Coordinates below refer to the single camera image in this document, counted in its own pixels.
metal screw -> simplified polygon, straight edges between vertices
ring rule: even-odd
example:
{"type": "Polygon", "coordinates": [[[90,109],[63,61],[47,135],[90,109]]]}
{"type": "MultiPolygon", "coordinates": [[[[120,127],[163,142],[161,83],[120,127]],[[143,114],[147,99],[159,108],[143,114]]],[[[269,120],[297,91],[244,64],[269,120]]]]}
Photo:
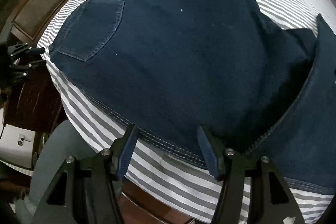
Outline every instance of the metal screw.
{"type": "Polygon", "coordinates": [[[108,155],[111,154],[111,151],[110,151],[108,148],[105,148],[105,149],[103,149],[103,150],[101,151],[101,154],[102,154],[103,156],[108,156],[108,155]]]}
{"type": "Polygon", "coordinates": [[[269,158],[267,158],[266,156],[262,156],[261,160],[265,163],[269,163],[269,158]]]}
{"type": "Polygon", "coordinates": [[[231,148],[228,148],[225,150],[226,155],[233,156],[235,154],[235,151],[231,148]]]}
{"type": "Polygon", "coordinates": [[[74,156],[69,156],[69,157],[67,157],[66,159],[65,159],[65,161],[67,162],[67,163],[72,163],[72,162],[74,162],[74,160],[75,160],[75,157],[74,156]]]}

white wall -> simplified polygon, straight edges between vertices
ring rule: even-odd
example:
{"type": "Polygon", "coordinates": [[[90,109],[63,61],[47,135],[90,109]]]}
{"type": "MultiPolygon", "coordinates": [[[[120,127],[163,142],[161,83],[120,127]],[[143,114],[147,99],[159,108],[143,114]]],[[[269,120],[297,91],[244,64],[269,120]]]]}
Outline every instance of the white wall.
{"type": "MultiPolygon", "coordinates": [[[[3,109],[0,110],[0,121],[2,121],[3,109]]],[[[0,139],[0,158],[17,165],[31,168],[31,159],[33,143],[23,141],[23,146],[17,145],[19,134],[25,136],[25,139],[34,141],[34,131],[6,125],[3,135],[0,139]]]]}

black cable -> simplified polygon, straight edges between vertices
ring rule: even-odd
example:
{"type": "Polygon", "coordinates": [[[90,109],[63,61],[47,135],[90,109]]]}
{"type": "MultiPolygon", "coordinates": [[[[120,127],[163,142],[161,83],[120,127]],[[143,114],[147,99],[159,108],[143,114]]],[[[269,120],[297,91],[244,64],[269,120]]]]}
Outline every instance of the black cable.
{"type": "Polygon", "coordinates": [[[27,141],[27,142],[29,142],[29,143],[33,143],[32,141],[28,141],[28,140],[26,140],[25,138],[21,138],[20,140],[21,140],[21,141],[27,141]]]}
{"type": "Polygon", "coordinates": [[[3,130],[4,130],[4,129],[5,129],[5,126],[3,126],[3,128],[2,128],[1,135],[0,135],[0,140],[1,140],[2,133],[3,133],[3,130]]]}

pocket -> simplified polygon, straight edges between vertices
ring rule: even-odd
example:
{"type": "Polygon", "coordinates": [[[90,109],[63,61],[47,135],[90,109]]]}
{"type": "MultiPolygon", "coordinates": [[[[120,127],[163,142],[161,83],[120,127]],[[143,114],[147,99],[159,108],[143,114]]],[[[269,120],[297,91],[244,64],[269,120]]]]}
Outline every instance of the pocket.
{"type": "Polygon", "coordinates": [[[88,0],[82,3],[62,26],[60,44],[53,48],[81,61],[98,53],[117,30],[124,1],[88,0]]]}

striped fabric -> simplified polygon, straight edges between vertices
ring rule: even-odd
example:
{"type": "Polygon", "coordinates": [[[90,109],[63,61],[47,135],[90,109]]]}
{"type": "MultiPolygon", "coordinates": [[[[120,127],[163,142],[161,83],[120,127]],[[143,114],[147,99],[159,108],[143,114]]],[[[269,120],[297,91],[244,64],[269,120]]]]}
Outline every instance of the striped fabric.
{"type": "Polygon", "coordinates": [[[19,171],[20,173],[23,173],[25,175],[28,175],[30,177],[33,176],[34,174],[34,171],[31,171],[31,170],[28,170],[28,169],[25,169],[25,168],[21,168],[21,167],[17,167],[16,165],[12,165],[12,164],[9,164],[3,160],[0,160],[2,163],[4,163],[5,165],[9,166],[10,168],[16,170],[16,171],[19,171]]]}
{"type": "MultiPolygon", "coordinates": [[[[115,121],[88,101],[83,93],[50,62],[48,46],[71,12],[86,0],[69,0],[52,19],[38,46],[45,47],[53,83],[61,94],[66,114],[84,140],[96,151],[110,147],[124,134],[115,121]]],[[[256,0],[261,11],[282,28],[308,27],[317,34],[316,15],[321,13],[336,31],[336,9],[329,0],[256,0]]],[[[138,140],[127,171],[127,178],[168,206],[209,223],[214,214],[221,183],[206,170],[177,160],[148,142],[138,140]]],[[[248,214],[250,186],[245,184],[241,223],[248,214]]],[[[330,203],[332,196],[293,190],[306,223],[314,223],[330,203]]]]}

